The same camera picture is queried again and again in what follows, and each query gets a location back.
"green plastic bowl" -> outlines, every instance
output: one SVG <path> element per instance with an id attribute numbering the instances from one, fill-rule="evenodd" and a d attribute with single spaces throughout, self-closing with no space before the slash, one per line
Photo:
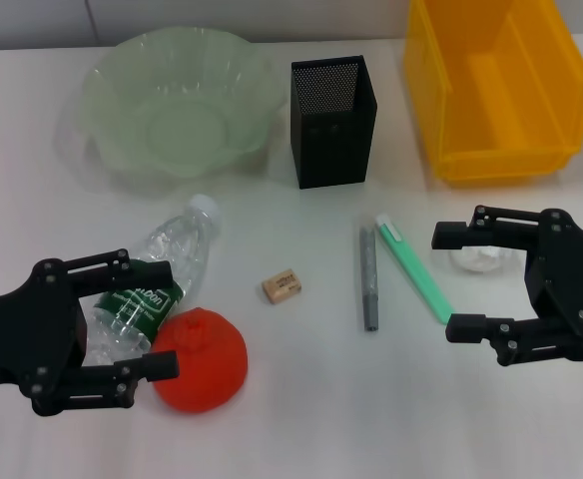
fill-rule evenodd
<path id="1" fill-rule="evenodd" d="M 166 28 L 122 43 L 87 75 L 79 125 L 110 169 L 192 178 L 260 149 L 285 98 L 256 45 Z"/>

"yellow storage bin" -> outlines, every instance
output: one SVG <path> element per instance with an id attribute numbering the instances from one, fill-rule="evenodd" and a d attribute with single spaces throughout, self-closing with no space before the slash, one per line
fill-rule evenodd
<path id="1" fill-rule="evenodd" d="M 583 59 L 552 0 L 412 0 L 404 69 L 450 182 L 546 175 L 583 143 Z"/>

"eraser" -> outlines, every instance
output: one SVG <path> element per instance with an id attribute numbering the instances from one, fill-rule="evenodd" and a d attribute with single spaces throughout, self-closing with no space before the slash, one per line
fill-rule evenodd
<path id="1" fill-rule="evenodd" d="M 300 281 L 295 273 L 288 269 L 263 281 L 263 291 L 272 304 L 278 304 L 300 292 Z"/>

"red ball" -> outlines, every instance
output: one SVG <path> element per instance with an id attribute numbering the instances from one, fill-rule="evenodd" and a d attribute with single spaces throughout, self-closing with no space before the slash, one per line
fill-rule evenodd
<path id="1" fill-rule="evenodd" d="M 177 351 L 179 377 L 153 384 L 165 402 L 184 412 L 226 403 L 248 373 L 248 350 L 239 331 L 220 314 L 199 307 L 169 319 L 152 350 Z"/>

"white tabletop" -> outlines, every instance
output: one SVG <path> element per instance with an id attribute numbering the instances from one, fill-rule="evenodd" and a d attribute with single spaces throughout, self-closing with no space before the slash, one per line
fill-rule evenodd
<path id="1" fill-rule="evenodd" d="M 286 85 L 297 60 L 362 54 L 369 69 L 378 113 L 367 181 L 310 191 L 297 188 L 289 107 L 269 157 L 249 168 L 171 189 L 111 178 L 71 128 L 72 99 L 107 50 L 0 52 L 0 294 L 41 258 L 127 246 L 207 193 L 223 209 L 223 233 L 186 307 L 223 314 L 250 357 L 239 394 L 196 416 L 168 409 L 145 381 L 130 410 L 52 418 L 0 386 L 0 479 L 583 477 L 582 363 L 502 368 L 486 343 L 448 344 L 382 246 L 380 331 L 362 330 L 361 215 L 389 213 L 458 311 L 518 319 L 533 316 L 522 259 L 462 272 L 430 250 L 435 223 L 468 221 L 487 204 L 562 208 L 583 228 L 583 154 L 527 186 L 452 190 L 434 180 L 407 107 L 402 47 L 265 46 Z M 288 267 L 302 293 L 266 304 L 259 283 Z"/>

